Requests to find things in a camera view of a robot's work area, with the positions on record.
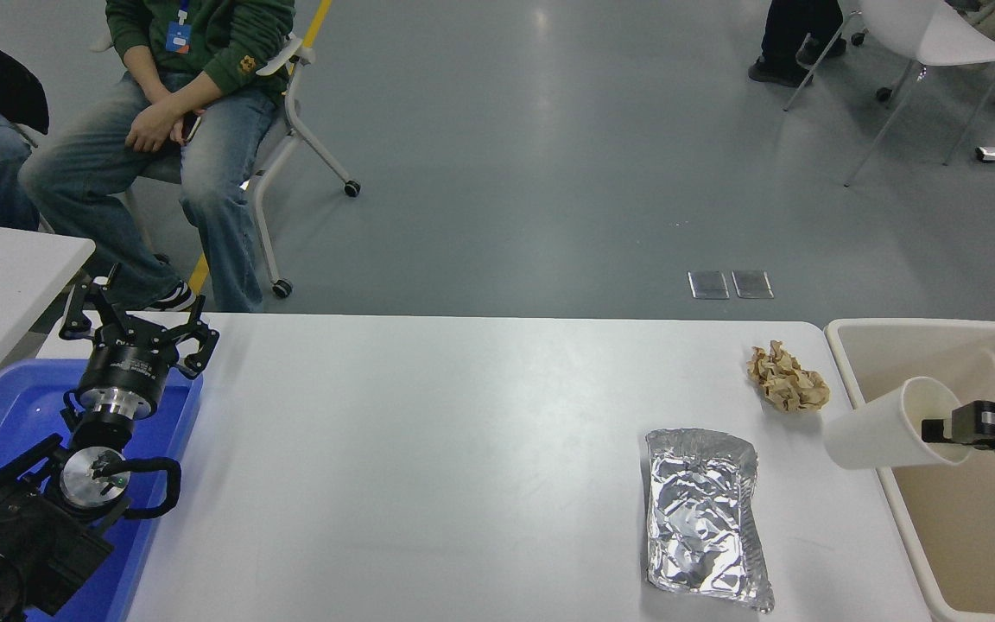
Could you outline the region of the seated person's left hand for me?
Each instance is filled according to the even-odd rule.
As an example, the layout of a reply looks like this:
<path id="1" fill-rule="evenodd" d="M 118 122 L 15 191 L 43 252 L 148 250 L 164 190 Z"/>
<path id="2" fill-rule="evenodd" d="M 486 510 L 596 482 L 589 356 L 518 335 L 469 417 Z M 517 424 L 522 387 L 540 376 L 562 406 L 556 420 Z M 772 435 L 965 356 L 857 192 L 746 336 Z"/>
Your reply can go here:
<path id="1" fill-rule="evenodd" d="M 125 146 L 141 153 L 158 152 L 165 142 L 183 146 L 186 144 L 182 130 L 185 116 L 186 112 L 170 101 L 150 104 L 131 123 Z"/>

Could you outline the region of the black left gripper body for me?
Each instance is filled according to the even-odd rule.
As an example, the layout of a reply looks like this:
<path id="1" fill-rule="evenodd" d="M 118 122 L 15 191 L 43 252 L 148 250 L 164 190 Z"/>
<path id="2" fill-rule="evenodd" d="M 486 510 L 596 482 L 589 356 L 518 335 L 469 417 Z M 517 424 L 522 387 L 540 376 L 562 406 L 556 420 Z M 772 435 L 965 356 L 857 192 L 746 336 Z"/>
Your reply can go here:
<path id="1" fill-rule="evenodd" d="M 95 339 L 80 378 L 78 403 L 87 409 L 114 403 L 124 409 L 157 409 L 169 369 L 168 359 L 155 349 Z"/>

